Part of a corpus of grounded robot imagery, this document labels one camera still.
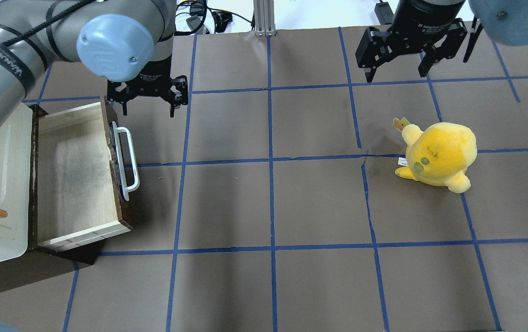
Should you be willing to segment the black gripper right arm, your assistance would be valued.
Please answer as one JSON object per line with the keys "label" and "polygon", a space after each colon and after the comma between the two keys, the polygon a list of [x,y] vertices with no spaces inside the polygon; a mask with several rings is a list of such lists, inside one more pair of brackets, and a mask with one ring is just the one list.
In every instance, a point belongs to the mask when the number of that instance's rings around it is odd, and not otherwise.
{"label": "black gripper right arm", "polygon": [[422,54],[418,66],[420,77],[427,77],[442,59],[456,56],[468,33],[457,15],[463,0],[401,0],[395,11],[380,0],[374,12],[386,31],[365,29],[355,59],[364,69],[367,83],[374,81],[376,69],[401,55]]}

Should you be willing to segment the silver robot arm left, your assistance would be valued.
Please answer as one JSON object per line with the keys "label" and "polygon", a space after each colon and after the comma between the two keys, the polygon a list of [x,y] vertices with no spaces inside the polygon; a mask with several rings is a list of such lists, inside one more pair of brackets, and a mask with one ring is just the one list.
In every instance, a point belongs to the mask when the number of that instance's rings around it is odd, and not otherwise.
{"label": "silver robot arm left", "polygon": [[110,101],[188,103],[172,78],[174,0],[0,0],[0,127],[49,66],[80,62],[108,80]]}

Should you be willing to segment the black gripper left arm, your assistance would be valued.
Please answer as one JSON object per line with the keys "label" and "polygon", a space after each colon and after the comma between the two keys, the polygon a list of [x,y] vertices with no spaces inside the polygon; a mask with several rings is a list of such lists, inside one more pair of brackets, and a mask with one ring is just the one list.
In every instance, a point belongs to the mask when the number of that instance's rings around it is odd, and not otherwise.
{"label": "black gripper left arm", "polygon": [[188,78],[181,75],[170,76],[172,56],[166,59],[150,61],[132,80],[126,82],[107,82],[107,100],[121,104],[123,115],[128,114],[127,103],[136,97],[160,97],[170,105],[170,117],[175,110],[188,105]]}

